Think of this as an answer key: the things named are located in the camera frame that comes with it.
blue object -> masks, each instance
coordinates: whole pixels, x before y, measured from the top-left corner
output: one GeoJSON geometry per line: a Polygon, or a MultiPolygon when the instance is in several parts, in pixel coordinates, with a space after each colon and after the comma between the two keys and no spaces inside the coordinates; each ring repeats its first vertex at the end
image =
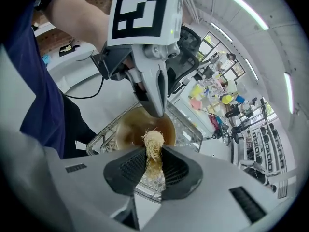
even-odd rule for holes
{"type": "Polygon", "coordinates": [[[239,103],[244,103],[245,102],[245,98],[243,98],[242,96],[240,96],[240,95],[237,95],[237,97],[236,97],[236,99],[235,99],[237,102],[239,102],[239,103]]]}
{"type": "Polygon", "coordinates": [[[221,118],[219,116],[216,116],[216,119],[217,119],[219,124],[223,124],[223,121],[221,120],[221,118]]]}
{"type": "Polygon", "coordinates": [[[205,89],[204,95],[206,96],[208,94],[209,88],[205,89]]]}
{"type": "Polygon", "coordinates": [[[50,63],[51,57],[49,55],[44,55],[42,59],[47,66],[50,63]]]}

ceiling light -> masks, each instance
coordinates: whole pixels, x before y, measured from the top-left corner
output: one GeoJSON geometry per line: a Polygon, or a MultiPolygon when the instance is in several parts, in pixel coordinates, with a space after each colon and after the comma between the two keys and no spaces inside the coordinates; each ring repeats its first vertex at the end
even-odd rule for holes
{"type": "Polygon", "coordinates": [[[284,73],[286,88],[288,91],[288,97],[289,97],[289,110],[290,113],[294,113],[294,99],[293,99],[293,91],[292,91],[292,82],[291,82],[291,75],[289,73],[284,73]]]}
{"type": "Polygon", "coordinates": [[[241,6],[245,11],[247,11],[254,20],[261,26],[263,30],[269,29],[268,25],[263,21],[263,19],[243,0],[233,0],[239,6],[241,6]]]}
{"type": "Polygon", "coordinates": [[[212,22],[211,22],[211,25],[212,25],[214,28],[218,29],[230,42],[233,41],[233,40],[232,40],[226,33],[224,33],[224,31],[223,31],[221,28],[219,28],[217,25],[213,24],[212,22]]]}
{"type": "Polygon", "coordinates": [[[252,72],[253,72],[253,74],[254,74],[254,77],[255,77],[255,78],[256,78],[256,80],[258,81],[259,79],[258,79],[257,75],[255,74],[255,71],[254,71],[254,69],[252,68],[252,66],[251,66],[250,62],[249,62],[247,59],[245,59],[245,61],[246,61],[246,62],[247,62],[247,64],[249,65],[250,69],[252,70],[252,72]]]}

black cable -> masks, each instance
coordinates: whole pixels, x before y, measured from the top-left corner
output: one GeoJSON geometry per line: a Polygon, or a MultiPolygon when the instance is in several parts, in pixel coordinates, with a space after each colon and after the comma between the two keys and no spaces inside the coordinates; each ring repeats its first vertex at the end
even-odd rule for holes
{"type": "Polygon", "coordinates": [[[88,57],[86,57],[86,58],[84,58],[84,59],[81,59],[81,60],[77,60],[77,61],[84,61],[84,60],[86,60],[87,58],[90,58],[90,56],[93,54],[94,51],[95,51],[95,50],[93,50],[92,53],[91,53],[88,57]]]}
{"type": "Polygon", "coordinates": [[[104,81],[104,78],[102,77],[102,81],[101,81],[100,87],[98,88],[97,93],[94,94],[94,95],[92,95],[92,96],[87,96],[87,97],[74,97],[74,96],[71,96],[71,95],[65,95],[65,96],[66,96],[66,97],[73,98],[73,99],[89,99],[89,98],[93,98],[93,97],[95,97],[97,94],[100,93],[101,88],[102,88],[102,85],[103,85],[103,81],[104,81]]]}

gray tray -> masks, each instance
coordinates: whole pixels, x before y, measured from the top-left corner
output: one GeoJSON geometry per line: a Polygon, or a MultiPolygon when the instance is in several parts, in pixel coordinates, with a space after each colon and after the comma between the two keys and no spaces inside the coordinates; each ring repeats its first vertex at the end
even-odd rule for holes
{"type": "MultiPolygon", "coordinates": [[[[106,153],[117,150],[114,141],[118,121],[131,109],[141,106],[139,102],[126,109],[121,115],[114,119],[108,126],[101,130],[96,137],[87,145],[87,154],[92,156],[94,146],[99,153],[106,153]]],[[[167,103],[166,114],[172,120],[176,130],[175,146],[186,147],[188,150],[199,152],[203,141],[202,133],[170,102],[167,103]]],[[[157,179],[150,179],[143,175],[140,183],[135,188],[135,193],[153,202],[161,201],[161,192],[165,190],[165,179],[163,172],[157,179]]]]}

pink object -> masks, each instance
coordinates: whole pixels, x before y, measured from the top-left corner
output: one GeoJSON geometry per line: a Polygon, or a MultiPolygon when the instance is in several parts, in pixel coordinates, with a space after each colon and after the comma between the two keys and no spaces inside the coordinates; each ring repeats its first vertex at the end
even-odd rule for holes
{"type": "Polygon", "coordinates": [[[212,115],[208,115],[208,118],[211,120],[211,123],[213,124],[213,126],[215,127],[215,129],[219,129],[219,124],[217,121],[217,118],[215,116],[212,115]]]}
{"type": "Polygon", "coordinates": [[[199,101],[196,98],[192,98],[190,100],[190,104],[193,107],[193,109],[200,110],[202,108],[202,101],[199,101]]]}

